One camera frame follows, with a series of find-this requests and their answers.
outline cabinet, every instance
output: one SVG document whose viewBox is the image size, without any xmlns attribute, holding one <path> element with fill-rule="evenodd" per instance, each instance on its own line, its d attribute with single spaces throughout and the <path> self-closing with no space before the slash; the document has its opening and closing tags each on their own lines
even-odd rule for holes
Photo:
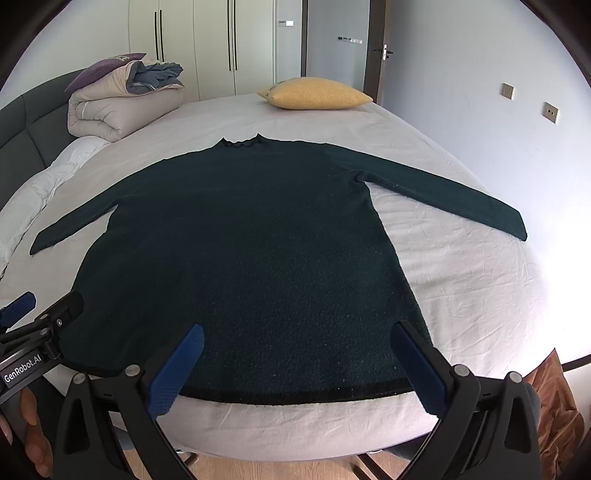
<svg viewBox="0 0 591 480">
<path fill-rule="evenodd" d="M 274 82 L 274 0 L 130 0 L 129 45 L 183 67 L 185 100 Z"/>
</svg>

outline human hand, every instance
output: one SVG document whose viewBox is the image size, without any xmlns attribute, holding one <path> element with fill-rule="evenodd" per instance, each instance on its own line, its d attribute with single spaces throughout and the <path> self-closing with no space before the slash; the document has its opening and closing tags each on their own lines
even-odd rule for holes
<svg viewBox="0 0 591 480">
<path fill-rule="evenodd" d="M 29 459 L 35 464 L 37 473 L 42 477 L 51 475 L 53 468 L 53 454 L 49 440 L 43 435 L 39 416 L 37 415 L 37 399 L 31 390 L 23 388 L 21 390 L 20 410 L 22 418 L 27 422 L 27 432 L 25 434 L 25 452 Z M 12 429 L 7 420 L 0 416 L 0 428 L 12 444 Z"/>
</svg>

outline white pillow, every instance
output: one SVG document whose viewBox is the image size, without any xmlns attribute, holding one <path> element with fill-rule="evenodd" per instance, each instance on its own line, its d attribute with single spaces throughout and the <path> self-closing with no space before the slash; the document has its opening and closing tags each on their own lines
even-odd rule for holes
<svg viewBox="0 0 591 480">
<path fill-rule="evenodd" d="M 0 211 L 0 273 L 56 189 L 107 145 L 110 142 L 99 137 L 77 138 L 49 167 L 33 175 L 12 195 Z"/>
</svg>

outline silver bolt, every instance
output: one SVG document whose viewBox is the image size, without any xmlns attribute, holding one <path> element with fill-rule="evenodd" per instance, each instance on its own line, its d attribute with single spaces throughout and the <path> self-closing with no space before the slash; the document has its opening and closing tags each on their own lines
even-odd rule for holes
<svg viewBox="0 0 591 480">
<path fill-rule="evenodd" d="M 128 377 L 135 377 L 137 374 L 139 374 L 140 370 L 141 368 L 139 367 L 139 365 L 130 365 L 125 369 L 125 375 L 127 375 Z"/>
<path fill-rule="evenodd" d="M 515 383 L 519 383 L 519 382 L 521 382 L 521 380 L 523 380 L 523 377 L 517 372 L 509 373 L 509 378 L 511 380 L 513 380 L 513 382 L 515 382 Z"/>
<path fill-rule="evenodd" d="M 453 371 L 460 377 L 467 377 L 470 375 L 470 369 L 466 365 L 456 365 Z"/>
<path fill-rule="evenodd" d="M 85 374 L 76 374 L 76 375 L 74 375 L 74 383 L 76 385 L 80 385 L 81 383 L 84 383 L 84 380 L 86 380 L 86 375 Z"/>
</svg>

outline wall socket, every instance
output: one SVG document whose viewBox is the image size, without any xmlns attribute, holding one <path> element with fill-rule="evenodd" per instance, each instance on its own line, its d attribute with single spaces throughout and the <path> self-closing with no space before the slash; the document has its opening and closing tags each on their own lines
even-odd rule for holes
<svg viewBox="0 0 591 480">
<path fill-rule="evenodd" d="M 551 122 L 556 123 L 558 120 L 558 109 L 554 105 L 550 105 L 548 102 L 546 102 L 544 103 L 542 115 L 544 115 Z"/>
<path fill-rule="evenodd" d="M 515 89 L 507 84 L 507 83 L 503 83 L 502 87 L 501 87 L 501 95 L 503 97 L 507 97 L 509 100 L 513 100 L 513 92 L 515 91 Z"/>
</svg>

